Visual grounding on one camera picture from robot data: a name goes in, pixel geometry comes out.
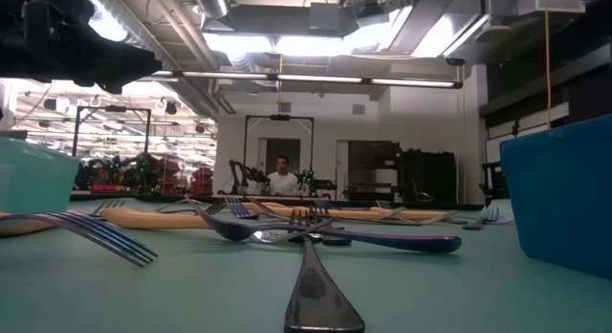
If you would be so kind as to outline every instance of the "teal bin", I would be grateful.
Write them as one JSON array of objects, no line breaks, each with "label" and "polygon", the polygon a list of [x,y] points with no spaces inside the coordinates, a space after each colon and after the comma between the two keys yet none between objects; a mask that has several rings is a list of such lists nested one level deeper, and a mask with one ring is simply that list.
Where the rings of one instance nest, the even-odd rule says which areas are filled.
[{"label": "teal bin", "polygon": [[0,211],[64,211],[78,159],[25,141],[0,137]]},{"label": "teal bin", "polygon": [[515,138],[500,151],[525,254],[612,278],[612,115]]}]

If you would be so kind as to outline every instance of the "table surface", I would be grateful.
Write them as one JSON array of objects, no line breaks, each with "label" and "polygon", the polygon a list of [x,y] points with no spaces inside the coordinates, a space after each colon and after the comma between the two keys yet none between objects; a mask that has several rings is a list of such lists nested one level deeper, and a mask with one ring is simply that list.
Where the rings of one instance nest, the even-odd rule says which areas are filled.
[{"label": "table surface", "polygon": [[[91,212],[100,202],[70,209]],[[142,211],[160,205],[126,202]],[[526,257],[513,224],[480,232],[338,225],[463,239],[450,255],[317,244],[366,332],[612,331],[612,281]],[[0,239],[0,331],[282,332],[300,246],[229,242],[206,230],[127,232],[160,257],[140,269],[62,229]]]}]

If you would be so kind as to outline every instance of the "man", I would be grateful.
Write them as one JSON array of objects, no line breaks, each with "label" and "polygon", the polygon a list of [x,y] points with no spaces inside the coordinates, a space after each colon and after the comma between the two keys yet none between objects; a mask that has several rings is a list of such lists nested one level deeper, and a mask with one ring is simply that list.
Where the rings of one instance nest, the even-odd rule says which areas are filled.
[{"label": "man", "polygon": [[289,172],[289,159],[285,156],[276,158],[276,170],[268,178],[270,179],[270,193],[274,195],[297,194],[297,178]]}]

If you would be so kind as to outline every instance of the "ceiling pipe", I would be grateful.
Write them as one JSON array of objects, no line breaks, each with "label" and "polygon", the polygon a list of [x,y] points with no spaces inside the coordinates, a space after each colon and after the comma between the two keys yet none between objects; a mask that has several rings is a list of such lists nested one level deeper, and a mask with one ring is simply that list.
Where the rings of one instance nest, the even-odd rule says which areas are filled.
[{"label": "ceiling pipe", "polygon": [[[170,55],[164,46],[144,26],[136,14],[131,11],[122,0],[99,0],[111,15],[117,17],[118,22],[130,33],[129,43],[137,44],[146,50],[155,53],[158,60],[162,62],[165,69],[178,70],[179,63]],[[199,90],[199,84],[188,80],[179,79],[179,82],[163,83],[164,86],[176,91],[185,102],[190,103],[190,108],[199,115],[216,117],[219,108]]]},{"label": "ceiling pipe", "polygon": [[179,17],[179,20],[181,20],[181,23],[183,23],[183,27],[185,27],[189,35],[191,35],[191,38],[198,45],[204,56],[207,58],[208,62],[210,62],[214,69],[217,69],[218,65],[215,61],[214,53],[208,47],[208,44],[204,40],[204,36],[202,35],[202,33],[199,32],[200,29],[198,28],[198,31],[196,32],[196,29],[193,28],[193,22],[187,17],[187,15],[185,15],[176,0],[164,0],[164,2],[174,12],[174,14]]},{"label": "ceiling pipe", "polygon": [[230,11],[230,0],[196,0],[196,2],[207,20],[221,18]]},{"label": "ceiling pipe", "polygon": [[199,49],[191,38],[185,33],[185,30],[179,24],[179,21],[176,20],[172,12],[167,8],[162,0],[151,0],[153,4],[155,4],[165,19],[170,23],[174,31],[179,35],[179,37],[183,40],[183,42],[187,45],[189,50],[193,53],[193,55],[198,59],[200,64],[204,66],[205,69],[216,69],[216,64],[214,64],[214,59],[208,59],[204,54],[204,51]]}]

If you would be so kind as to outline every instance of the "fork handle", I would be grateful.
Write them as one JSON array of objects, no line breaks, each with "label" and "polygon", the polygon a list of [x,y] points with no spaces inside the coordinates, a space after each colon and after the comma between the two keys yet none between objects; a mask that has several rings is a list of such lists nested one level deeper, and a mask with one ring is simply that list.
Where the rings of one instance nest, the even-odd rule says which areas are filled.
[{"label": "fork handle", "polygon": [[349,238],[355,241],[384,247],[426,253],[450,253],[461,247],[458,236],[393,236],[376,233],[355,233],[348,231],[317,230],[315,233],[333,237]]}]

